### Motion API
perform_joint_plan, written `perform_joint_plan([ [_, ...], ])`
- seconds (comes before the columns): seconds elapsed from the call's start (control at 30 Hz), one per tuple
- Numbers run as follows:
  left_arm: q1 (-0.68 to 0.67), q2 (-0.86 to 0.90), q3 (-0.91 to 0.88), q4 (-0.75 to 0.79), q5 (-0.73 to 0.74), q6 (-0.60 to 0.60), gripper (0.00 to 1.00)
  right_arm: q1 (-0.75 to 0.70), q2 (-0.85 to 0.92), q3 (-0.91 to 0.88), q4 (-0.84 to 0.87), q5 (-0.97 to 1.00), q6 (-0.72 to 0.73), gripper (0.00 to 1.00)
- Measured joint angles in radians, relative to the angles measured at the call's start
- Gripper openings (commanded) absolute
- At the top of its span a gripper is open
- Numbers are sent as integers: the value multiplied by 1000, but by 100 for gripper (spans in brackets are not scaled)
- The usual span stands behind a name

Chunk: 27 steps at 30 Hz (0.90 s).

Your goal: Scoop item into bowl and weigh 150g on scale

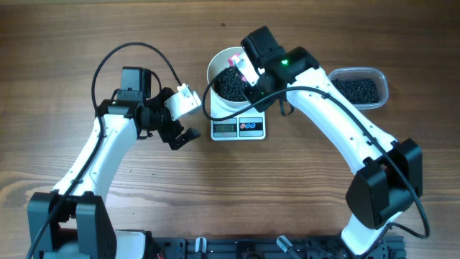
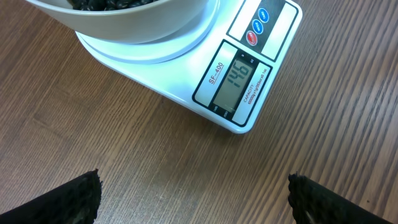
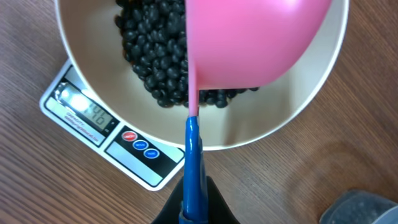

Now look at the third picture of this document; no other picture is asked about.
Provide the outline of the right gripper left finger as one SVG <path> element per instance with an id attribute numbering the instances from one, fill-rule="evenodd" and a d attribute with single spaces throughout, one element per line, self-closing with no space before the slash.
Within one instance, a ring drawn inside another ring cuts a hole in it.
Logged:
<path id="1" fill-rule="evenodd" d="M 166 201 L 152 224 L 186 224 L 182 218 L 183 205 L 183 177 L 173 189 L 170 197 Z"/>

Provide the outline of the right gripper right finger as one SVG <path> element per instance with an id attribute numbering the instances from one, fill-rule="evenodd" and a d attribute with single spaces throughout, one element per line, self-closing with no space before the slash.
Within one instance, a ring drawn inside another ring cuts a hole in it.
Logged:
<path id="1" fill-rule="evenodd" d="M 239 224 L 214 180 L 206 177 L 208 191 L 208 221 L 210 224 Z"/>

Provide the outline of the pink scoop blue handle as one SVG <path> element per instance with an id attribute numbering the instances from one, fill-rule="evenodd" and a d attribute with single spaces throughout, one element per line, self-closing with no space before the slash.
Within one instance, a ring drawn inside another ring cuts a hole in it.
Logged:
<path id="1" fill-rule="evenodd" d="M 282 76 L 320 28 L 329 0 L 187 0 L 188 118 L 180 223 L 208 222 L 199 92 L 253 88 Z"/>

